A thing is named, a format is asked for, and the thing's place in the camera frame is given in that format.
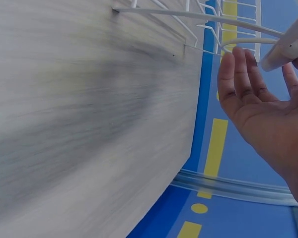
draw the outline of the blue floor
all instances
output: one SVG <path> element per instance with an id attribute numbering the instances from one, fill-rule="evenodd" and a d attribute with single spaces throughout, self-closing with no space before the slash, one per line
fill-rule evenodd
<path id="1" fill-rule="evenodd" d="M 215 0 L 210 0 L 207 4 L 215 5 Z M 285 32 L 297 17 L 298 7 L 296 6 L 289 9 L 289 5 L 281 4 L 281 0 L 262 1 L 262 25 L 265 27 Z M 206 31 L 204 49 L 213 51 L 213 45 L 213 36 L 209 31 Z M 261 56 L 264 56 L 270 47 L 269 45 L 262 45 Z M 201 79 L 203 80 L 201 80 L 200 85 L 192 152 L 184 166 L 189 170 L 203 172 L 213 118 L 227 119 L 216 99 L 216 76 L 219 64 L 219 57 L 203 54 L 201 69 Z M 272 93 L 281 100 L 289 98 L 281 69 L 268 73 L 263 72 L 263 76 Z M 286 185 L 244 142 L 231 122 L 227 128 L 219 176 L 273 185 Z M 204 204 L 208 208 L 207 212 L 204 214 L 193 212 L 191 206 L 195 203 Z M 143 220 L 129 234 L 128 238 L 176 238 L 185 221 L 202 225 L 199 238 L 297 237 L 296 226 L 289 207 L 248 203 L 216 196 L 205 199 L 197 197 L 196 192 L 169 186 Z"/>

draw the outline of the blue line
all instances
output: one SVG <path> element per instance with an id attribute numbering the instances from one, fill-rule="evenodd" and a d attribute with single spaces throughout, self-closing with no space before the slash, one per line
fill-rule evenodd
<path id="1" fill-rule="evenodd" d="M 215 7 L 215 0 L 209 0 L 207 4 Z M 206 9 L 206 13 L 213 14 L 208 8 Z M 215 28 L 214 22 L 208 22 L 206 25 Z M 214 36 L 208 29 L 204 32 L 203 48 L 204 50 L 211 52 L 214 50 Z M 212 55 L 203 54 L 191 155 L 187 163 L 184 165 L 184 168 L 189 170 L 197 170 L 200 159 L 205 120 L 208 110 L 212 63 Z M 174 222 L 177 220 L 189 194 L 190 192 L 185 189 L 169 186 L 127 238 L 165 238 Z"/>
<path id="2" fill-rule="evenodd" d="M 207 4 L 209 6 L 215 7 L 215 0 L 209 0 Z M 206 13 L 213 14 L 212 10 L 210 10 L 209 8 L 206 8 Z M 213 29 L 215 28 L 214 22 L 208 22 L 205 25 L 211 26 L 213 27 Z M 210 29 L 204 30 L 203 49 L 210 52 L 213 52 L 214 50 L 214 36 L 210 31 Z M 194 133 L 193 133 L 191 155 L 188 161 L 183 166 L 183 168 L 186 170 L 197 171 L 198 169 L 205 121 L 206 121 L 207 111 L 208 111 L 212 63 L 213 63 L 213 55 L 204 53 L 202 56 L 200 89 L 199 89 L 199 98 L 198 98 L 197 114 L 196 114 L 195 127 L 194 127 Z"/>

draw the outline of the yellow marking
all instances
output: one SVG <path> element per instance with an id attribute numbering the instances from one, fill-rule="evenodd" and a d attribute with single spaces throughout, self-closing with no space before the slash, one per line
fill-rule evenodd
<path id="1" fill-rule="evenodd" d="M 207 192 L 198 192 L 198 197 L 205 198 L 205 199 L 211 199 L 212 194 L 207 193 Z"/>
<path id="2" fill-rule="evenodd" d="M 237 19 L 237 0 L 231 0 L 231 2 L 223 2 L 223 13 L 226 15 L 231 15 L 231 17 L 226 16 L 230 19 Z M 222 42 L 228 41 L 231 39 L 237 38 L 237 26 L 232 26 L 228 24 L 223 24 L 223 29 L 225 30 L 232 30 L 234 32 L 223 31 L 222 32 Z M 229 51 L 232 51 L 236 44 L 231 44 L 226 46 Z"/>
<path id="3" fill-rule="evenodd" d="M 202 225 L 192 222 L 184 222 L 177 238 L 198 238 L 201 229 Z"/>
<path id="4" fill-rule="evenodd" d="M 213 119 L 212 132 L 210 137 L 207 160 L 204 166 L 204 174 L 207 176 L 217 177 L 224 149 L 225 136 L 227 131 L 227 120 Z M 209 193 L 198 193 L 198 197 L 210 199 Z"/>
<path id="5" fill-rule="evenodd" d="M 191 210 L 198 214 L 203 214 L 208 212 L 208 207 L 201 203 L 195 203 L 191 206 Z"/>

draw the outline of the yellow stripe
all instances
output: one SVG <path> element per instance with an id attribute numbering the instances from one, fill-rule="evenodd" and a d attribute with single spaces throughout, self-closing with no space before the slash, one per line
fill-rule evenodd
<path id="1" fill-rule="evenodd" d="M 198 238 L 201 229 L 202 225 L 192 222 L 184 222 L 177 238 Z"/>
<path id="2" fill-rule="evenodd" d="M 204 174 L 207 176 L 217 177 L 224 149 L 225 136 L 227 131 L 227 120 L 213 119 L 211 138 L 209 143 L 207 160 L 204 167 Z M 198 197 L 208 198 L 211 194 L 199 192 Z"/>
<path id="3" fill-rule="evenodd" d="M 223 2 L 223 13 L 225 15 L 231 15 L 231 17 L 226 16 L 227 18 L 236 20 L 237 19 L 237 17 L 236 17 L 237 16 L 237 0 L 231 0 L 231 1 L 236 2 L 236 3 L 226 2 L 226 1 Z M 223 31 L 222 32 L 222 42 L 237 38 L 237 26 L 223 24 L 223 29 L 231 30 L 234 32 Z M 236 46 L 236 44 L 229 45 L 227 47 L 227 49 L 229 49 L 229 47 L 234 47 L 234 46 Z"/>

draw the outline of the hand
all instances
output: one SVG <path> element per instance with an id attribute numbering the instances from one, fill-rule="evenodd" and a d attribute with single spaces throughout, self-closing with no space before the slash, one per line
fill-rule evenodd
<path id="1" fill-rule="evenodd" d="M 298 69 L 298 59 L 294 65 Z M 288 102 L 267 90 L 251 51 L 235 47 L 233 54 L 223 56 L 218 91 L 221 107 L 237 130 L 285 179 L 298 201 L 298 78 L 291 63 L 282 70 Z"/>

